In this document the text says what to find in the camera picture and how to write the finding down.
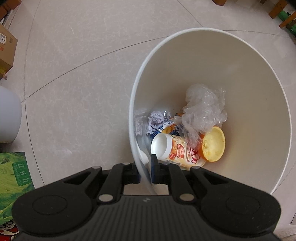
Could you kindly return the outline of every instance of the wooden furniture leg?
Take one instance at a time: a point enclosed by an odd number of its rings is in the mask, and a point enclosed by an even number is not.
[[[274,8],[270,11],[269,16],[271,18],[275,18],[283,9],[287,6],[286,0],[279,0],[278,3],[274,6]]]
[[[226,0],[212,0],[217,5],[223,6],[226,3]]]
[[[286,26],[289,22],[293,21],[294,18],[296,18],[296,12],[294,12],[293,14],[291,14],[290,16],[288,16],[288,18],[287,18],[285,21],[283,21],[283,22],[279,25],[279,27],[280,27],[280,28],[283,28],[283,27]]]
[[[292,22],[290,22],[289,24],[287,24],[287,29],[292,28],[293,25],[296,24],[296,19],[294,19]]]

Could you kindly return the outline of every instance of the floor tile grout line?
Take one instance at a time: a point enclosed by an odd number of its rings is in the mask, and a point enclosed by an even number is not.
[[[181,4],[181,6],[183,7],[183,8],[185,8],[184,7],[184,5],[182,4],[182,3],[180,3],[179,2],[179,0],[176,0],[179,4]],[[201,24],[200,24],[200,22],[192,15],[192,13],[191,12],[189,12],[189,14],[198,22],[198,24],[200,25],[200,26],[202,26]]]
[[[285,37],[285,36],[281,36],[281,35],[278,35],[278,34],[264,33],[264,32],[258,32],[258,31],[250,31],[250,30],[223,30],[223,31],[228,31],[228,32],[231,32],[231,31],[235,31],[235,32],[251,32],[251,33],[258,33],[258,34],[270,34],[270,35],[273,35],[273,36],[279,36],[279,37],[282,37],[282,38],[295,40],[295,39],[293,39],[291,37]]]
[[[38,5],[37,5],[37,8],[36,8],[36,11],[35,11],[35,14],[34,14],[33,20],[32,20],[32,25],[31,25],[31,28],[30,28],[30,31],[29,31],[28,42],[27,42],[26,53],[25,53],[25,63],[24,63],[24,100],[26,99],[25,80],[26,80],[27,52],[28,52],[29,41],[30,41],[30,35],[31,35],[31,31],[32,31],[33,23],[34,23],[35,16],[36,16],[36,13],[37,13],[37,10],[38,10],[38,7],[39,7],[40,2],[41,2],[41,0],[39,0],[39,3],[38,3]]]
[[[44,185],[44,181],[43,181],[42,175],[41,175],[40,170],[39,170],[39,166],[38,166],[38,163],[37,163],[37,160],[36,160],[36,157],[35,157],[35,153],[34,153],[34,149],[33,149],[32,141],[31,141],[31,136],[30,136],[30,131],[29,131],[29,125],[28,125],[28,117],[27,117],[26,101],[25,101],[25,113],[26,113],[26,121],[27,121],[27,128],[28,128],[28,133],[29,133],[29,139],[30,139],[30,143],[31,143],[31,148],[32,148],[32,151],[33,151],[34,159],[35,159],[35,162],[36,162],[36,165],[37,165],[37,168],[38,168],[38,171],[39,171],[39,174],[40,174],[41,180],[42,180],[43,185]]]
[[[69,72],[71,72],[71,71],[73,71],[73,70],[75,70],[75,69],[77,69],[77,68],[79,68],[79,67],[81,67],[81,66],[83,66],[83,65],[85,65],[85,64],[87,64],[87,63],[89,63],[89,62],[91,62],[91,61],[93,61],[93,60],[96,60],[96,59],[98,59],[98,58],[100,58],[100,57],[103,57],[103,56],[106,56],[106,55],[108,55],[108,54],[114,53],[114,52],[116,52],[116,51],[119,51],[119,50],[122,50],[122,49],[125,49],[125,48],[129,48],[129,47],[131,47],[131,46],[135,46],[135,45],[138,45],[138,44],[146,43],[146,42],[153,41],[153,40],[157,40],[157,39],[163,39],[163,38],[167,38],[167,37],[168,37],[168,36],[165,36],[165,37],[159,37],[159,38],[155,38],[155,39],[146,40],[146,41],[143,41],[143,42],[140,42],[140,43],[132,44],[132,45],[129,45],[129,46],[126,46],[126,47],[123,47],[123,48],[120,48],[120,49],[117,49],[117,50],[111,51],[111,52],[109,52],[109,53],[103,54],[103,55],[98,56],[98,57],[96,57],[96,58],[94,58],[94,59],[91,59],[91,60],[89,60],[89,61],[87,61],[87,62],[85,62],[85,63],[83,63],[83,64],[80,64],[80,65],[76,66],[75,68],[70,69],[69,71],[67,71],[67,72],[65,72],[65,73],[63,73],[63,74],[61,74],[59,77],[56,77],[55,79],[51,80],[51,81],[48,82],[46,85],[42,86],[41,88],[39,88],[38,90],[36,90],[36,91],[33,92],[32,94],[30,94],[27,98],[25,97],[24,100],[28,99],[28,98],[31,97],[33,94],[35,94],[36,92],[38,92],[38,91],[41,90],[43,87],[45,87],[45,86],[47,86],[48,84],[50,84],[51,82],[55,81],[56,79],[62,77],[63,75],[65,75],[65,74],[67,74],[67,73],[69,73]]]

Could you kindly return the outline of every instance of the white floor tile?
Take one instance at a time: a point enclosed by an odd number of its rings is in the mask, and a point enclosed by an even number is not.
[[[33,17],[39,1],[40,0],[22,1],[9,28],[10,33],[18,39],[18,42],[13,67],[7,73],[7,80],[2,79],[0,84],[16,93],[21,101],[25,98],[25,55]]]
[[[25,94],[103,54],[199,26],[171,0],[42,0],[30,35]]]
[[[19,133],[14,140],[14,142],[10,144],[0,144],[1,149],[3,152],[24,152],[26,155],[30,175],[34,184],[35,188],[43,186],[43,181],[41,175],[38,171],[38,167],[34,158],[28,126],[27,126],[27,119],[26,119],[26,110],[25,110],[25,103],[22,103],[22,121],[20,124]]]
[[[132,161],[128,106],[145,57],[161,40],[93,60],[26,99],[36,160],[45,184],[91,166]]]
[[[203,27],[288,36],[285,30],[279,28],[281,21],[268,15],[268,2],[262,5],[258,0],[227,0],[224,6],[218,6],[209,0],[179,1]]]
[[[30,136],[45,184],[90,166],[107,169],[132,160],[127,124],[131,87],[144,58],[161,41],[148,40],[200,24],[229,30],[267,59],[283,85],[292,130],[296,128],[295,38],[278,27],[278,18],[269,17],[272,4],[228,0],[222,7],[211,0],[178,1],[22,2],[10,27],[19,40],[14,67],[8,80],[0,84],[17,93],[21,100],[28,97]],[[39,187],[43,182],[24,116],[23,103],[20,132],[4,150],[25,151],[34,185]],[[289,223],[296,211],[295,163],[293,133],[287,168],[274,193],[282,207],[282,223]],[[133,186],[126,189],[134,191]]]

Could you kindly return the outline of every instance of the green box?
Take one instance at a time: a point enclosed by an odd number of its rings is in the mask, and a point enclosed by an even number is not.
[[[24,152],[0,153],[0,225],[12,219],[14,201],[34,190]]]

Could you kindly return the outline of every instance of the crumpled plastic wrap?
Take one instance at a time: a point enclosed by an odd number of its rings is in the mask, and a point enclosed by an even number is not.
[[[144,115],[145,110],[137,110],[134,113],[136,135],[142,136],[143,119],[147,116]]]
[[[213,126],[221,127],[227,120],[224,110],[225,90],[211,90],[206,85],[195,84],[187,89],[186,102],[183,115],[175,116],[173,121],[179,128],[180,136],[185,138],[189,146],[199,149],[200,134],[209,132]]]

